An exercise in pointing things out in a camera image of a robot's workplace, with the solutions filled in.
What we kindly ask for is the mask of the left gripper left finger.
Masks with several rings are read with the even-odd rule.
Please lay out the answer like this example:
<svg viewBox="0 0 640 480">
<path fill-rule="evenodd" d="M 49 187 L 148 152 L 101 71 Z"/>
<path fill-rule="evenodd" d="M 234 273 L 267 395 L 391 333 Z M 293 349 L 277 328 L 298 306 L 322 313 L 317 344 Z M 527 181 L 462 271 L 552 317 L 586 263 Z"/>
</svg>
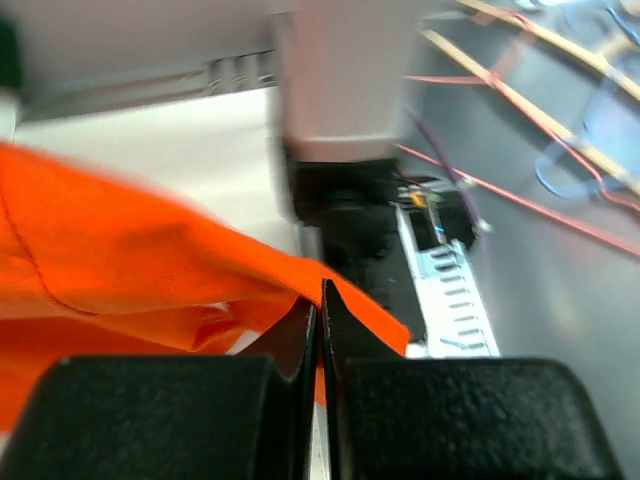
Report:
<svg viewBox="0 0 640 480">
<path fill-rule="evenodd" d="M 84 356 L 39 380 L 5 479 L 305 479 L 317 310 L 298 300 L 235 355 Z"/>
</svg>

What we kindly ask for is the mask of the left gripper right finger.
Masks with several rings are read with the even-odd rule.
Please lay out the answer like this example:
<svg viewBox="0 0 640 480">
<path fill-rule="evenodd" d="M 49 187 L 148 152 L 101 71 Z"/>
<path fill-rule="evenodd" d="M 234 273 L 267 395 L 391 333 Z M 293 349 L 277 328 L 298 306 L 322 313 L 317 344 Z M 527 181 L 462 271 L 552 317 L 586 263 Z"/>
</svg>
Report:
<svg viewBox="0 0 640 480">
<path fill-rule="evenodd" d="M 323 286 L 335 479 L 619 479 L 584 385 L 545 359 L 412 360 Z"/>
</svg>

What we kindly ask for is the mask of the orange t shirt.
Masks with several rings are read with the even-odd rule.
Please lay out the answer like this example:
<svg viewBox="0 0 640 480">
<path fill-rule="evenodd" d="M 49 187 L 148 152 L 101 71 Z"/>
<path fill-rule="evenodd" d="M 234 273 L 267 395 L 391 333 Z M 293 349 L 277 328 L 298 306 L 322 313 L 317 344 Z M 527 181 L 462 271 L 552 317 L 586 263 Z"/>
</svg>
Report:
<svg viewBox="0 0 640 480">
<path fill-rule="evenodd" d="M 334 282 L 397 353 L 407 329 L 322 263 L 178 202 L 1 147 L 1 428 L 13 429 L 53 363 L 96 354 L 223 354 Z"/>
</svg>

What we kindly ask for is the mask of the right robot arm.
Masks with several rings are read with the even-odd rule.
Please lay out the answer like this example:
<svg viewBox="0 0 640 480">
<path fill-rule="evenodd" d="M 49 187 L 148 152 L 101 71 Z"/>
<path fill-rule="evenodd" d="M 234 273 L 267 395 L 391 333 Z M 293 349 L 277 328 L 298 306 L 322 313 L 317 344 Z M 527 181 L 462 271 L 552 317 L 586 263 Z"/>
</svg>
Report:
<svg viewBox="0 0 640 480">
<path fill-rule="evenodd" d="M 385 231 L 419 1 L 277 1 L 279 126 L 296 217 Z"/>
</svg>

